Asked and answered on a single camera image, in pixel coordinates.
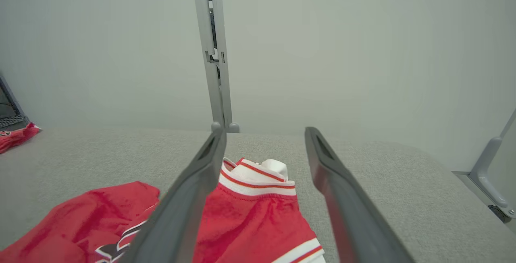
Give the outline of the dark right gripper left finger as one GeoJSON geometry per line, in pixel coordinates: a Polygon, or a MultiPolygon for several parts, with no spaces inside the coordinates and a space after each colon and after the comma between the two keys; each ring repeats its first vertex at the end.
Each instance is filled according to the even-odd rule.
{"type": "Polygon", "coordinates": [[[218,184],[227,134],[212,131],[144,223],[122,263],[190,263],[206,198],[218,184]]]}

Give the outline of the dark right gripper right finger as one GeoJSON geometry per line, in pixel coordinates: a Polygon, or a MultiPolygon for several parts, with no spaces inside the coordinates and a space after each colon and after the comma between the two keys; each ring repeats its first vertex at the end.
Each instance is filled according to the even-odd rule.
{"type": "Polygon", "coordinates": [[[341,263],[412,263],[413,257],[322,133],[306,127],[312,182],[324,196],[341,263]]]}

